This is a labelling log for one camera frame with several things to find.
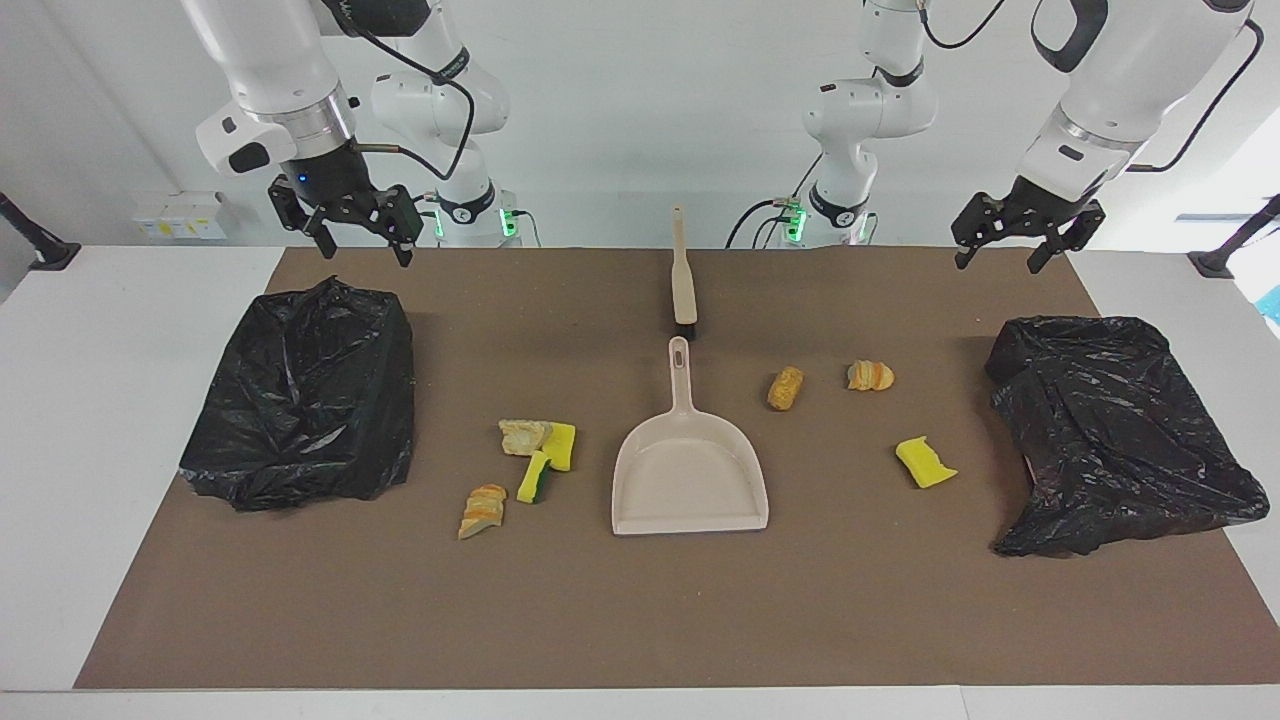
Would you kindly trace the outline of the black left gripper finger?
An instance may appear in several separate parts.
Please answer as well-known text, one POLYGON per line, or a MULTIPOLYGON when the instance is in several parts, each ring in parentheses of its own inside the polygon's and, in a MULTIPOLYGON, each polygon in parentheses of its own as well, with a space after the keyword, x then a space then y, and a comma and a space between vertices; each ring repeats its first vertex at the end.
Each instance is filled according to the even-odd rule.
POLYGON ((983 247, 1010 236, 1004 202, 975 193, 951 223, 951 234, 957 246, 955 265, 963 272, 983 247))
POLYGON ((1027 259, 1029 273, 1038 274, 1057 256, 1083 250, 1106 218, 1100 205, 1085 205, 1074 219, 1061 222, 1038 218, 1030 222, 1029 229, 1042 237, 1027 259))

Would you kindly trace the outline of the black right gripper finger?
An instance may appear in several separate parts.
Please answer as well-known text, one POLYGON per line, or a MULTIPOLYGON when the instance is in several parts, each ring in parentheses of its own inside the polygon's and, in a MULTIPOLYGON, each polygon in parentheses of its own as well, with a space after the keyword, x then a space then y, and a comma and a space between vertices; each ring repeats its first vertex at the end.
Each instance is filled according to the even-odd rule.
POLYGON ((326 260, 335 256, 337 242, 325 225, 324 213, 308 214, 285 176, 278 176, 270 183, 268 196, 285 231, 300 232, 310 238, 326 260))
POLYGON ((422 217, 412 193, 403 184, 372 195, 376 201, 372 213, 372 232, 383 237, 402 268, 413 260, 413 249, 422 233, 422 217))

